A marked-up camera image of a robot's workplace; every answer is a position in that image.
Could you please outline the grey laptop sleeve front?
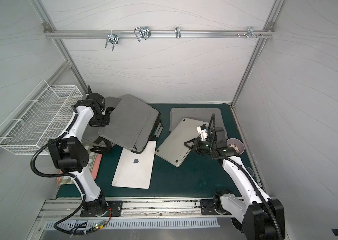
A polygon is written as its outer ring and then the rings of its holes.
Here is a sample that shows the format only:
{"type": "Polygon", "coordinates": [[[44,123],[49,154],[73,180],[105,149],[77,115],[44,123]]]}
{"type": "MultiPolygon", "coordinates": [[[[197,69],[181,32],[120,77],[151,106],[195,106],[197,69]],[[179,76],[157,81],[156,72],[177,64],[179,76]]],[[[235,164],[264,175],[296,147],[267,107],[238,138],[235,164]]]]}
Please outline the grey laptop sleeve front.
{"type": "Polygon", "coordinates": [[[110,114],[110,123],[99,136],[133,153],[140,154],[155,137],[161,113],[132,95],[125,95],[110,114]]]}

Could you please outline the grey laptop sleeve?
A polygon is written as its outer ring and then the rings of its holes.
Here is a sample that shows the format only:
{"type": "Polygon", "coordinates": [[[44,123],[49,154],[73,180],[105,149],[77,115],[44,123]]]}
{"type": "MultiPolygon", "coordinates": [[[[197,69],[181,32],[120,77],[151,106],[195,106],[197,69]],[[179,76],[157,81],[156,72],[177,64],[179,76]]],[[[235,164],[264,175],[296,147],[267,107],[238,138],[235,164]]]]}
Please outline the grey laptop sleeve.
{"type": "Polygon", "coordinates": [[[223,122],[222,113],[220,109],[199,109],[199,108],[172,108],[170,111],[170,127],[169,131],[174,130],[177,125],[184,119],[193,119],[209,123],[211,115],[215,114],[216,126],[222,127],[227,133],[223,122]]]}
{"type": "Polygon", "coordinates": [[[133,153],[140,154],[155,137],[161,113],[132,95],[125,95],[110,114],[110,123],[99,136],[133,153]]]}

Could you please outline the silver laptop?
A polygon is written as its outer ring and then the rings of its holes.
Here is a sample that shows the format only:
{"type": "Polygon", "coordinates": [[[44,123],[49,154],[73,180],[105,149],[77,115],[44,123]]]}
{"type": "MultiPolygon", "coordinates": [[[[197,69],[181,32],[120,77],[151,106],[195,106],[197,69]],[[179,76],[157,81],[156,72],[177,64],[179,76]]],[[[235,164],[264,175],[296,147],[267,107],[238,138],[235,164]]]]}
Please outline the silver laptop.
{"type": "Polygon", "coordinates": [[[197,127],[206,122],[184,118],[169,134],[164,142],[158,147],[155,154],[168,163],[179,168],[190,153],[190,149],[184,145],[185,142],[197,138],[200,134],[197,127]]]}
{"type": "Polygon", "coordinates": [[[155,141],[149,141],[140,154],[123,149],[112,181],[113,187],[149,189],[156,150],[155,141]]]}

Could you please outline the grey laptop sleeve back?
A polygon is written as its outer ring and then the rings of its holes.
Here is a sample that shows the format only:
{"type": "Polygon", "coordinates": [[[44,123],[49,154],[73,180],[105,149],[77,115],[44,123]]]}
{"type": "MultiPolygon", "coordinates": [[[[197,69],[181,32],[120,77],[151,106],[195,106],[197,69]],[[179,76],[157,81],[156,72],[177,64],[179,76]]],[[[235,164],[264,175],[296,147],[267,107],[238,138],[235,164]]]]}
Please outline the grey laptop sleeve back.
{"type": "Polygon", "coordinates": [[[169,131],[174,130],[177,125],[184,119],[193,119],[209,123],[211,115],[215,114],[216,126],[222,127],[227,133],[223,122],[222,113],[220,109],[199,109],[199,108],[172,108],[170,111],[170,127],[169,131]]]}

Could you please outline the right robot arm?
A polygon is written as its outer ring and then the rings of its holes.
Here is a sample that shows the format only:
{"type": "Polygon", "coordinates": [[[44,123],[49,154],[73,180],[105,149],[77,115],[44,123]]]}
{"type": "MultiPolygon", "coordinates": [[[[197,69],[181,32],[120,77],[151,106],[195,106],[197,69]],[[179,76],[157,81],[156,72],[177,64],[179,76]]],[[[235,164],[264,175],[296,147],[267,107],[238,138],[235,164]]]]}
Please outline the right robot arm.
{"type": "Polygon", "coordinates": [[[217,128],[197,127],[198,137],[184,142],[192,151],[210,156],[228,173],[241,194],[239,199],[229,191],[214,196],[214,209],[233,216],[234,226],[248,240],[285,239],[285,211],[279,200],[265,193],[244,166],[236,148],[218,140],[217,128]]]}

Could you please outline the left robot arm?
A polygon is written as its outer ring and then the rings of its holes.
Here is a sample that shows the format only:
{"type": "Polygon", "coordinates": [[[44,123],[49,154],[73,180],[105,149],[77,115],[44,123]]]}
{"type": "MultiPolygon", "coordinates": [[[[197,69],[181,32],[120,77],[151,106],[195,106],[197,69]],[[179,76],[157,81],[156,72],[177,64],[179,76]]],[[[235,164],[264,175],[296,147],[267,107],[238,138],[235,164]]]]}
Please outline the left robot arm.
{"type": "Polygon", "coordinates": [[[98,93],[88,93],[84,100],[77,101],[72,108],[74,114],[66,129],[35,152],[30,167],[33,173],[43,178],[71,178],[83,199],[82,208],[91,215],[101,217],[109,211],[108,204],[87,167],[89,153],[82,144],[82,137],[88,125],[104,127],[109,122],[103,114],[105,99],[98,93]],[[48,149],[60,174],[45,174],[37,170],[36,159],[45,149],[48,149]]]}

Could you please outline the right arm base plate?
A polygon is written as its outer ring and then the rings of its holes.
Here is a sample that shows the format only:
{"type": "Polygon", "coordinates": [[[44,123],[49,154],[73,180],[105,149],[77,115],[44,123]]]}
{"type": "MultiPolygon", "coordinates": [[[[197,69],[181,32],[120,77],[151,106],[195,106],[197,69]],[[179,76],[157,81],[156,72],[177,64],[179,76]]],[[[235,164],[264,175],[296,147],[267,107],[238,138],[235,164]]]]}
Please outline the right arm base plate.
{"type": "Polygon", "coordinates": [[[227,212],[219,212],[215,208],[214,200],[200,199],[195,201],[195,207],[200,209],[202,216],[225,215],[227,212]]]}

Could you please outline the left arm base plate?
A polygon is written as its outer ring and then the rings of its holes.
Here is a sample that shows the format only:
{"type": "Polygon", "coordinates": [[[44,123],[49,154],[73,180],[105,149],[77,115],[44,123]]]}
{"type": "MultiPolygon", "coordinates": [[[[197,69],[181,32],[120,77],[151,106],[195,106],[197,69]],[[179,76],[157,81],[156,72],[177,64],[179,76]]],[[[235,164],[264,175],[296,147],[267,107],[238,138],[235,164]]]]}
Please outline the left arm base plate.
{"type": "Polygon", "coordinates": [[[107,201],[108,210],[102,215],[95,215],[85,210],[81,210],[80,217],[82,218],[100,218],[100,217],[120,217],[123,207],[123,201],[107,201]]]}

